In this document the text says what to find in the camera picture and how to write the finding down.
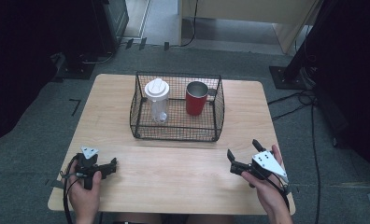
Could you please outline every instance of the wire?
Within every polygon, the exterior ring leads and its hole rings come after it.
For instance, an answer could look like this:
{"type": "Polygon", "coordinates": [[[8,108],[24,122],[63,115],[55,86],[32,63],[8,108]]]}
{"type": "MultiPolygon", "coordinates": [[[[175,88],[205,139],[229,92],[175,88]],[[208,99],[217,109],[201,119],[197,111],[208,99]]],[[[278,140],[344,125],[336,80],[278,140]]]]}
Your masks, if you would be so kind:
{"type": "Polygon", "coordinates": [[[321,180],[320,180],[320,168],[317,161],[317,150],[316,150],[316,139],[314,134],[314,104],[311,106],[311,138],[313,142],[313,152],[314,152],[314,163],[317,172],[317,208],[316,208],[316,220],[315,224],[319,223],[320,217],[320,197],[321,197],[321,180]]]}
{"type": "Polygon", "coordinates": [[[283,190],[281,188],[279,188],[275,183],[273,183],[268,177],[264,176],[263,174],[261,174],[261,172],[259,172],[257,169],[255,169],[255,167],[253,166],[250,166],[251,169],[253,169],[254,171],[256,171],[258,173],[258,175],[262,176],[264,180],[266,180],[270,185],[273,186],[273,188],[275,188],[278,193],[281,195],[281,197],[283,198],[284,200],[284,203],[287,205],[287,208],[288,208],[288,211],[290,211],[290,202],[288,201],[288,198],[287,198],[287,194],[286,194],[286,190],[283,190]]]}
{"type": "Polygon", "coordinates": [[[316,97],[312,97],[311,95],[305,94],[305,92],[307,92],[307,91],[301,91],[301,92],[297,92],[297,93],[291,94],[291,95],[286,96],[286,97],[281,97],[277,100],[269,102],[268,105],[271,105],[273,103],[280,102],[280,101],[283,101],[283,100],[287,100],[287,99],[289,99],[293,96],[298,96],[298,100],[302,104],[301,106],[298,106],[298,108],[294,109],[293,111],[287,112],[287,113],[285,113],[283,115],[280,115],[280,116],[276,116],[276,117],[272,118],[272,120],[282,118],[282,117],[284,117],[288,114],[293,113],[294,111],[296,111],[298,109],[301,109],[301,108],[304,108],[308,105],[311,105],[311,136],[312,136],[312,144],[313,144],[314,162],[315,162],[316,172],[317,172],[317,205],[316,205],[315,224],[318,224],[319,223],[319,218],[320,218],[321,180],[320,180],[320,167],[319,167],[319,162],[318,162],[318,159],[317,159],[315,127],[314,127],[314,105],[315,105],[317,99],[316,99],[316,97]],[[303,102],[301,100],[302,96],[306,96],[310,100],[310,102],[303,102]]]}
{"type": "Polygon", "coordinates": [[[281,119],[282,117],[287,116],[287,115],[289,115],[289,114],[292,114],[292,113],[294,113],[295,111],[298,111],[298,110],[300,110],[300,109],[303,109],[303,108],[305,108],[305,107],[307,107],[307,106],[309,106],[309,105],[313,105],[314,98],[312,98],[312,96],[311,96],[311,95],[305,94],[305,92],[308,92],[308,91],[300,91],[300,92],[297,92],[297,93],[291,94],[291,95],[289,95],[289,96],[281,97],[281,98],[278,98],[278,99],[276,99],[276,100],[274,100],[274,101],[271,101],[271,102],[267,103],[268,105],[271,105],[271,104],[274,104],[274,103],[277,103],[277,102],[284,101],[284,100],[287,100],[287,99],[289,99],[289,98],[292,98],[293,96],[297,96],[297,97],[298,97],[298,101],[302,104],[302,105],[300,105],[300,106],[296,107],[296,108],[295,108],[294,110],[292,110],[292,111],[286,112],[286,113],[284,113],[284,114],[282,114],[282,115],[278,115],[278,116],[272,117],[272,121],[275,121],[275,120],[277,120],[277,119],[281,119]],[[309,100],[309,102],[304,102],[304,101],[302,100],[302,97],[306,97],[306,98],[309,100]]]}
{"type": "Polygon", "coordinates": [[[311,61],[311,62],[314,63],[317,60],[316,55],[307,55],[307,52],[306,52],[306,42],[307,42],[309,28],[310,28],[310,25],[307,26],[307,30],[306,30],[306,36],[305,36],[305,42],[304,42],[304,50],[305,50],[305,56],[306,56],[306,58],[309,61],[311,61]]]}
{"type": "Polygon", "coordinates": [[[106,63],[107,61],[109,61],[113,56],[113,53],[110,53],[108,58],[103,60],[103,61],[100,61],[100,62],[82,62],[82,63],[86,63],[86,64],[99,64],[99,63],[106,63]]]}
{"type": "Polygon", "coordinates": [[[98,223],[102,224],[103,223],[103,212],[100,213],[100,218],[98,219],[98,223]]]}
{"type": "MultiPolygon", "coordinates": [[[[68,163],[68,166],[65,169],[65,175],[69,175],[69,170],[70,170],[70,168],[72,166],[72,163],[77,158],[78,158],[78,155],[77,156],[74,156],[71,159],[71,162],[68,163]]],[[[64,204],[65,217],[66,217],[66,221],[67,221],[68,224],[72,224],[72,218],[71,218],[71,214],[69,213],[69,208],[68,208],[68,191],[71,189],[71,187],[74,185],[74,183],[72,183],[71,186],[68,188],[68,190],[66,190],[66,186],[68,185],[68,178],[65,178],[64,179],[63,204],[64,204]]]]}
{"type": "Polygon", "coordinates": [[[193,36],[192,39],[184,45],[180,45],[180,47],[186,47],[189,44],[191,44],[194,40],[194,37],[196,36],[196,15],[197,15],[197,5],[199,4],[199,0],[196,0],[196,6],[194,7],[194,16],[193,16],[193,36]]]}
{"type": "Polygon", "coordinates": [[[301,67],[300,73],[304,78],[304,81],[306,81],[311,89],[313,89],[316,86],[316,82],[313,80],[313,76],[317,71],[317,67],[301,67]]]}
{"type": "Polygon", "coordinates": [[[281,186],[285,189],[285,186],[284,186],[283,182],[281,181],[281,179],[275,173],[272,173],[272,175],[274,175],[277,178],[277,180],[280,182],[281,186]]]}

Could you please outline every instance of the wrist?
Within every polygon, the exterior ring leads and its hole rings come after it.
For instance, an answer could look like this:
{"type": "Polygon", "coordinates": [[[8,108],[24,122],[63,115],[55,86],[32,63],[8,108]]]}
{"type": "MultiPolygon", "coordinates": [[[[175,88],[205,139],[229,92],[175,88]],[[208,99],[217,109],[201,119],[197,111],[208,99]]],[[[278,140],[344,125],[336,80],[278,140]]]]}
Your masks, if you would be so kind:
{"type": "Polygon", "coordinates": [[[273,211],[269,216],[269,223],[270,224],[292,224],[292,218],[290,212],[285,209],[278,209],[273,211]]]}
{"type": "Polygon", "coordinates": [[[77,224],[93,224],[94,217],[77,217],[77,224]]]}

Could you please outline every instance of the finger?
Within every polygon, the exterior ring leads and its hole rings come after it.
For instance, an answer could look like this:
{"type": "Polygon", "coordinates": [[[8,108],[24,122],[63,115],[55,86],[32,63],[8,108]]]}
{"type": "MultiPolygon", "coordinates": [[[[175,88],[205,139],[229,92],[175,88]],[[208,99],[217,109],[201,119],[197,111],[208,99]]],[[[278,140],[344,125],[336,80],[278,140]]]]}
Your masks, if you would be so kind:
{"type": "MultiPolygon", "coordinates": [[[[76,171],[75,171],[75,167],[77,167],[77,165],[78,165],[78,161],[77,160],[74,160],[73,162],[72,162],[72,165],[71,165],[71,168],[69,169],[69,174],[74,174],[76,171]]],[[[71,175],[71,176],[69,176],[69,184],[72,184],[72,183],[74,183],[75,181],[77,181],[78,180],[78,178],[75,176],[75,175],[71,175]]]]}
{"type": "MultiPolygon", "coordinates": [[[[76,160],[74,160],[72,162],[72,165],[69,168],[69,174],[73,174],[75,172],[75,167],[77,166],[77,164],[78,164],[78,161],[76,161],[76,160]]],[[[74,175],[69,176],[67,179],[68,179],[68,181],[67,181],[67,187],[69,187],[72,183],[74,183],[75,181],[77,181],[77,178],[74,175]]],[[[61,182],[62,182],[62,184],[64,184],[65,178],[62,178],[61,179],[61,182]]]]}
{"type": "Polygon", "coordinates": [[[272,151],[273,151],[273,155],[274,155],[276,161],[278,162],[278,164],[281,165],[281,163],[283,163],[283,159],[281,157],[280,149],[278,148],[277,145],[272,145],[272,151]]]}
{"type": "Polygon", "coordinates": [[[94,173],[94,176],[92,177],[92,191],[94,192],[100,192],[100,184],[101,184],[101,172],[97,171],[94,173]]]}
{"type": "Polygon", "coordinates": [[[249,182],[250,187],[258,188],[262,183],[257,177],[253,176],[249,172],[243,171],[241,176],[249,182]]]}

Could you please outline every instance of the black wire cage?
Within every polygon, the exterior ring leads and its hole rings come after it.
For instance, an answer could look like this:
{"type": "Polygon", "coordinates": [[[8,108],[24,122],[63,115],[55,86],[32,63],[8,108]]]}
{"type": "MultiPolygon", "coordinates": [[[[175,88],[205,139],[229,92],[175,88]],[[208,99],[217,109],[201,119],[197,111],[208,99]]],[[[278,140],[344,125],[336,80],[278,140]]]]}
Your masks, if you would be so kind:
{"type": "Polygon", "coordinates": [[[222,80],[219,75],[183,73],[137,72],[135,94],[130,108],[130,128],[139,139],[216,142],[222,132],[225,104],[222,80]],[[168,120],[153,121],[145,86],[161,78],[170,87],[168,120]],[[191,116],[185,107],[186,88],[190,82],[201,81],[208,86],[208,95],[202,114],[191,116]]]}

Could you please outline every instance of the hand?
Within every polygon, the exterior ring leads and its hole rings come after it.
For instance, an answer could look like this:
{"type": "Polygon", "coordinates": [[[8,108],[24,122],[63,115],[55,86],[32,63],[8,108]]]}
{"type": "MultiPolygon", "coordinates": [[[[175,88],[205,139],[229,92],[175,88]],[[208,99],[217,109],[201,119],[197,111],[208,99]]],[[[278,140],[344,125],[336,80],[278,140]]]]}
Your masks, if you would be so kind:
{"type": "MultiPolygon", "coordinates": [[[[272,150],[275,159],[281,165],[282,158],[278,147],[272,145],[272,150]]],[[[270,223],[292,223],[287,205],[277,189],[266,180],[260,180],[249,172],[244,171],[241,176],[249,182],[252,188],[255,187],[257,189],[258,199],[264,211],[266,211],[270,223]]],[[[275,176],[270,175],[269,179],[279,186],[279,181],[275,176]]]]}
{"type": "MultiPolygon", "coordinates": [[[[78,161],[74,161],[69,173],[75,172],[75,167],[78,161]]],[[[92,177],[92,189],[87,190],[83,188],[82,180],[77,180],[74,175],[71,175],[67,181],[67,190],[69,195],[69,202],[77,215],[77,223],[93,223],[95,214],[98,212],[100,206],[100,183],[101,172],[97,171],[92,177]]]]}

